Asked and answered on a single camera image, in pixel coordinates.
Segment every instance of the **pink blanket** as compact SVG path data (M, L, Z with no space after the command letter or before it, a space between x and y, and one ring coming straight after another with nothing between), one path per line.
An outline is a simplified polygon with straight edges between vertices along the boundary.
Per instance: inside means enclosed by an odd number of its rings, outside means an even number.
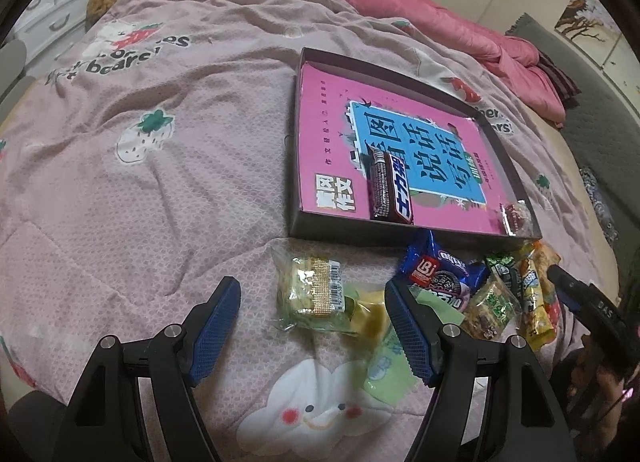
M363 16L408 19L423 34L478 60L540 116L564 121L564 108L549 78L536 65L538 49L469 22L431 0L346 0Z

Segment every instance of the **box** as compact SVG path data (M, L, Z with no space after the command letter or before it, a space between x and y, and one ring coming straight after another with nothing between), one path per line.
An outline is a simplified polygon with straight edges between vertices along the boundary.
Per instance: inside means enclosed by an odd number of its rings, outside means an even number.
M304 48L294 135L290 236L406 246L423 227L445 247L492 251L541 238L524 186L489 122L418 80ZM368 146L404 160L414 225L370 218ZM531 236L509 236L501 224L500 205L518 200L532 215Z

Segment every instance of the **light green package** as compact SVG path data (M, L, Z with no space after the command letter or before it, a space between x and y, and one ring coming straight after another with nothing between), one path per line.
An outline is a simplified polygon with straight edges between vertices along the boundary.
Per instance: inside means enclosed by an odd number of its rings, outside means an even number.
M465 317L460 312L450 307L433 292L415 285L410 289L416 301L433 308L443 323L460 325L464 320ZM396 331L393 326L390 326L389 332L369 363L364 390L377 400L395 407L414 387L417 380L406 360Z

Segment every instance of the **red cheek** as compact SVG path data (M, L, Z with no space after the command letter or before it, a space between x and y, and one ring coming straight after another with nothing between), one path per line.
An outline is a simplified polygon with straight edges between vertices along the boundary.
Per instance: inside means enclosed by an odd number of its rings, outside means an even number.
M300 412L293 408L288 408L282 412L282 421L285 424L295 424L300 418Z
M362 415L362 408L359 406L348 408L345 415L347 416L347 418L358 418Z

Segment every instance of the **white strawberry print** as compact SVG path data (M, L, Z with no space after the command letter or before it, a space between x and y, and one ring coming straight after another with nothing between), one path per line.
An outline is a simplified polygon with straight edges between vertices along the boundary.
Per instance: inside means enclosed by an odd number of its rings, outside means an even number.
M116 156L124 164L137 164L146 159L148 152L160 150L162 143L174 134L174 116L158 109L145 114L139 123L130 126L116 143Z

